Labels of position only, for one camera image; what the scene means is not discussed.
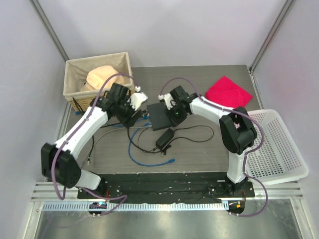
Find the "wicker basket with liner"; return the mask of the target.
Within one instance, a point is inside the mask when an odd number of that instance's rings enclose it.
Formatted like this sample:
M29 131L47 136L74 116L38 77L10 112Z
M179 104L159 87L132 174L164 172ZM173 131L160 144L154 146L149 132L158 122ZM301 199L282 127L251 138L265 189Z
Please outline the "wicker basket with liner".
M113 53L66 61L63 95L78 110L86 110L104 82L112 75L132 75L128 52Z

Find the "white perforated plastic basket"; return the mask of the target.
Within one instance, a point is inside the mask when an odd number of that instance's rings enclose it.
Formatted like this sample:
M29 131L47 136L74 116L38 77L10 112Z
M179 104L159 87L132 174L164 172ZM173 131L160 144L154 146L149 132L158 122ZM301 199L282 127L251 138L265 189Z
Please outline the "white perforated plastic basket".
M249 111L264 133L262 146L248 154L246 170L264 185L298 181L309 169L290 132L275 110Z

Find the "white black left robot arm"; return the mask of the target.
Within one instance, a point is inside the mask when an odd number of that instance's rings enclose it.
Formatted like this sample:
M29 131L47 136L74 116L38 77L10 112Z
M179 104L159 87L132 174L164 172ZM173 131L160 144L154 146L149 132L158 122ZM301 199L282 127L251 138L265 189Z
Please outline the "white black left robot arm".
M112 117L126 128L135 124L142 114L142 103L148 99L140 88L136 89L130 95L127 87L114 83L106 96L94 98L81 119L63 137L41 148L42 175L66 188L87 188L94 198L102 198L106 193L102 178L81 169L77 158L89 139Z

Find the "black network switch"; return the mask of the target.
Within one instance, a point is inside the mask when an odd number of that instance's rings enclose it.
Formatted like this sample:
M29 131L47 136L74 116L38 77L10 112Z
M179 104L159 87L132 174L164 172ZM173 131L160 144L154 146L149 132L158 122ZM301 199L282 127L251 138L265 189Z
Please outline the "black network switch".
M155 103L147 105L147 111L150 115L150 121L153 131L166 129L172 127L172 123L166 113L164 112L166 106L164 103Z

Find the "black power adapter brick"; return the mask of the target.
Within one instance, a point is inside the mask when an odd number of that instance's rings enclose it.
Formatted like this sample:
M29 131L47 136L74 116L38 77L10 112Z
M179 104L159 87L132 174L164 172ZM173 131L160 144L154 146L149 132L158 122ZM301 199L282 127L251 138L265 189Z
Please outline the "black power adapter brick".
M156 148L162 150L174 137L174 130L167 129L156 141Z

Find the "peach cloth hat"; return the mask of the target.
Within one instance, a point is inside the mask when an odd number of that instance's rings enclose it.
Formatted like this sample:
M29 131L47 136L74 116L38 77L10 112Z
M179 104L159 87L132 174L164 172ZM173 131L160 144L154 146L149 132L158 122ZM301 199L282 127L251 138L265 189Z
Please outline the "peach cloth hat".
M104 82L112 75L117 74L118 71L110 65L99 66L88 73L84 74L85 82L80 91L93 91L99 90ZM115 76L110 79L105 85L104 89L111 88L114 84L127 85L130 83L130 79L124 76Z

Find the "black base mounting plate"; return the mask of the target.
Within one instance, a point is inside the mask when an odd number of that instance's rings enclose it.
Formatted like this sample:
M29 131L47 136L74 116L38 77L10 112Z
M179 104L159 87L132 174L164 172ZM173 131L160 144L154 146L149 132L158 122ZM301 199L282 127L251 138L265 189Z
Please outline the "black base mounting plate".
M169 173L117 173L100 174L101 182L91 191L102 197L118 197L128 200L217 198L253 198L254 187L247 177L232 183L225 172L169 172Z

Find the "red folded cloth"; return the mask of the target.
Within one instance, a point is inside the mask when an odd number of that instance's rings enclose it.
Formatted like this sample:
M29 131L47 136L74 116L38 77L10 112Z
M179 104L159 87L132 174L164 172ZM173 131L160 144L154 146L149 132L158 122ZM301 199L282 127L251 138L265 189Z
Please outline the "red folded cloth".
M253 99L250 93L227 76L221 77L212 85L205 93L205 97L214 103L232 108L245 107Z

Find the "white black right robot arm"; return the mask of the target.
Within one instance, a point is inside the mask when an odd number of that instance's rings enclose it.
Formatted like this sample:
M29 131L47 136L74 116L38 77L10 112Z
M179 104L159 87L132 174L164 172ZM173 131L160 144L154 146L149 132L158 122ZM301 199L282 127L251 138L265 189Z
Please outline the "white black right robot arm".
M216 105L197 92L188 94L182 86L167 94L160 94L159 100L164 103L164 113L172 126L182 123L188 115L198 115L219 125L223 145L229 152L225 191L229 196L238 196L248 181L244 167L247 154L257 138L246 109Z

